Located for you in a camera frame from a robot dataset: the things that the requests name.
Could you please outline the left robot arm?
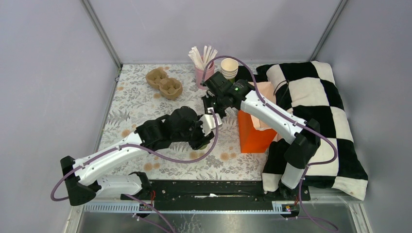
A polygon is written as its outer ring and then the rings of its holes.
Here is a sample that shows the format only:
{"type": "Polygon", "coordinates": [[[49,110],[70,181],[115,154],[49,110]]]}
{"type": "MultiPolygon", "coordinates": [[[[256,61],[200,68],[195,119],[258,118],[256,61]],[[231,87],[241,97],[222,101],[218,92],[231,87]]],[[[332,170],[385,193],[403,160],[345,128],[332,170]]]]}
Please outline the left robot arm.
{"type": "Polygon", "coordinates": [[[83,158],[66,156],[60,160],[63,178],[51,192],[53,201],[63,201],[55,197],[60,184],[64,183],[72,206],[85,204],[98,196],[133,195],[143,200],[149,197],[151,184],[143,172],[133,172],[125,176],[107,176],[106,173],[138,156],[155,155],[164,160],[190,164],[203,160],[217,143],[219,127],[222,125],[219,114],[209,109],[207,114],[197,115],[190,107],[183,106],[170,115],[148,120],[138,126],[118,143],[83,158]],[[187,142],[193,150],[199,150],[212,143],[210,149],[200,158],[178,160],[159,153],[172,143],[187,142]]]}

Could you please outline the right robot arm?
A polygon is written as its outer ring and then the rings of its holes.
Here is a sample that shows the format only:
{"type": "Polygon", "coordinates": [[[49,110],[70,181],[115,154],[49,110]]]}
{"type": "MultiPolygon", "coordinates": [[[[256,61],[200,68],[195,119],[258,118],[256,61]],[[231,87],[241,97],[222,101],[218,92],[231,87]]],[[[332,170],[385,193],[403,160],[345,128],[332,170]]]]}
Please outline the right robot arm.
{"type": "Polygon", "coordinates": [[[284,153],[286,167],[280,178],[282,184],[278,192],[285,200],[295,197],[298,193],[297,187],[304,178],[305,169],[321,144],[320,124],[314,119],[305,121],[289,114],[264,98],[257,87],[246,80],[232,83],[222,73],[216,72],[202,81],[202,85],[212,93],[211,102],[205,103],[207,109],[212,108],[219,114],[229,107],[242,110],[262,120],[289,145],[284,153]]]}

